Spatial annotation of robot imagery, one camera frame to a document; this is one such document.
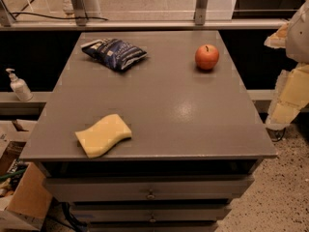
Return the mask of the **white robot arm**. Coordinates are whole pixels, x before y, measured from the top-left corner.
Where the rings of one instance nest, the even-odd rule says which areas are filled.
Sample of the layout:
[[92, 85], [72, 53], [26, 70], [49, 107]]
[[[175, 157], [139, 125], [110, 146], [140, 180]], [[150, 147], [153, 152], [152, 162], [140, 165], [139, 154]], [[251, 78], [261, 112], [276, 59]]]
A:
[[309, 0], [289, 22], [267, 37], [264, 45], [284, 48], [287, 57], [296, 61], [294, 69], [282, 71], [277, 77], [267, 112], [266, 127], [280, 131], [309, 103]]

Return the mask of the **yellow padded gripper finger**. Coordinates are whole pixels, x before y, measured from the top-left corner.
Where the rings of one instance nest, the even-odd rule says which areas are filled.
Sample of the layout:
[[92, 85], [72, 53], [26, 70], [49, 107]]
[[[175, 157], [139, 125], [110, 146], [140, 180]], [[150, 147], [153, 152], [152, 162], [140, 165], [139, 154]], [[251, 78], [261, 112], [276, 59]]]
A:
[[309, 65], [298, 63], [290, 72], [283, 70], [276, 81], [266, 127], [273, 131], [286, 128], [309, 104]]

